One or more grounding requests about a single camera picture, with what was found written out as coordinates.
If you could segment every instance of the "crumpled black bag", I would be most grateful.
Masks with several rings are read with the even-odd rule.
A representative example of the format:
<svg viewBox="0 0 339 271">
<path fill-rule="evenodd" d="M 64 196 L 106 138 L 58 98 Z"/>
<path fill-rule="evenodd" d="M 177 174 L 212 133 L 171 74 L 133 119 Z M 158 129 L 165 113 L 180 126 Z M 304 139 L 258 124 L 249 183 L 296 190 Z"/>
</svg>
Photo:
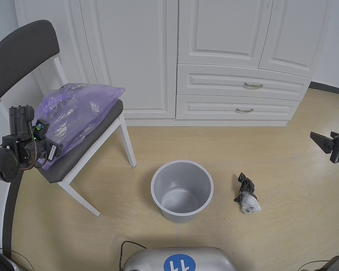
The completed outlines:
<svg viewBox="0 0 339 271">
<path fill-rule="evenodd" d="M 243 198 L 242 192 L 249 192 L 251 196 L 257 199 L 257 197 L 254 194 L 255 185 L 249 178 L 246 178 L 244 173 L 240 174 L 238 181 L 241 183 L 241 187 L 239 190 L 239 195 L 237 196 L 237 198 L 234 199 L 235 202 L 238 202 L 238 203 L 242 202 L 242 198 Z"/>
</svg>

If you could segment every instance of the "drawer handle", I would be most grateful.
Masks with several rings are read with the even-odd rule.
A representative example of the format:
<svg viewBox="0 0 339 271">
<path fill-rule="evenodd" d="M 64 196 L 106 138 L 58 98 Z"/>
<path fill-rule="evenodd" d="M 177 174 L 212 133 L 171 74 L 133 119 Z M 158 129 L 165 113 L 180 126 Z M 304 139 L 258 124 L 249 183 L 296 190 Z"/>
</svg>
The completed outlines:
<svg viewBox="0 0 339 271">
<path fill-rule="evenodd" d="M 252 108 L 250 110 L 241 110 L 241 109 L 237 108 L 236 111 L 240 111 L 240 112 L 252 112 L 252 111 L 254 111 L 254 109 Z"/>
<path fill-rule="evenodd" d="M 262 88 L 263 84 L 257 85 L 257 84 L 248 84 L 247 82 L 245 82 L 244 86 L 249 86 L 251 88 Z"/>
</svg>

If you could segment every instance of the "white paper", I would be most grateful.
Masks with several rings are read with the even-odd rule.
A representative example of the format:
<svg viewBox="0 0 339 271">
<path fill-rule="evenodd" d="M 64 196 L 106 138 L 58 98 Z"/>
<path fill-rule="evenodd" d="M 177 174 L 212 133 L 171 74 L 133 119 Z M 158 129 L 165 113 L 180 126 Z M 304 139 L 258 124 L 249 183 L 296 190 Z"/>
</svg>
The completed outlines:
<svg viewBox="0 0 339 271">
<path fill-rule="evenodd" d="M 257 199 L 251 196 L 249 192 L 242 192 L 242 195 L 243 198 L 241 202 L 242 205 L 241 211 L 243 211 L 244 214 L 251 214 L 261 211 L 259 202 L 257 201 Z"/>
</svg>

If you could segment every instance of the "chair leg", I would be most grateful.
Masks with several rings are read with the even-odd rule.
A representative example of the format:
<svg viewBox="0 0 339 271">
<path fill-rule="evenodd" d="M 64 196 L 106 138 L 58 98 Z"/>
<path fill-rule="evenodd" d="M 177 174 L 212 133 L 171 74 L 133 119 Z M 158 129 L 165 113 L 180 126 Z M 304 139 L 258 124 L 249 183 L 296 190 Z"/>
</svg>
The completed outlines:
<svg viewBox="0 0 339 271">
<path fill-rule="evenodd" d="M 127 131 L 127 126 L 124 121 L 123 113 L 119 115 L 119 121 L 121 125 L 119 126 L 119 133 L 121 135 L 122 143 L 125 148 L 125 152 L 127 153 L 127 157 L 129 160 L 129 164 L 134 168 L 137 165 L 136 159 L 134 157 L 131 141 L 129 139 L 129 134 Z"/>
<path fill-rule="evenodd" d="M 100 212 L 95 209 L 90 203 L 83 199 L 81 195 L 79 195 L 66 181 L 61 181 L 58 183 L 60 187 L 62 187 L 66 192 L 71 195 L 74 199 L 76 199 L 79 203 L 81 203 L 84 207 L 90 210 L 94 215 L 99 217 Z"/>
</svg>

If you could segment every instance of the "cabinet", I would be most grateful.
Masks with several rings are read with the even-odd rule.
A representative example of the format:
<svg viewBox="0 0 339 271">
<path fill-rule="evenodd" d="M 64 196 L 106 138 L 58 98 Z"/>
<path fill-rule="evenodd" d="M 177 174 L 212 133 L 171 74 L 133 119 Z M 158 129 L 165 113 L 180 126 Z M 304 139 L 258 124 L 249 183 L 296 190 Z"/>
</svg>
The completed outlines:
<svg viewBox="0 0 339 271">
<path fill-rule="evenodd" d="M 128 125 L 286 125 L 310 84 L 328 0 L 15 0 L 48 19 L 70 82 L 109 84 Z M 34 73 L 55 88 L 45 66 Z"/>
</svg>

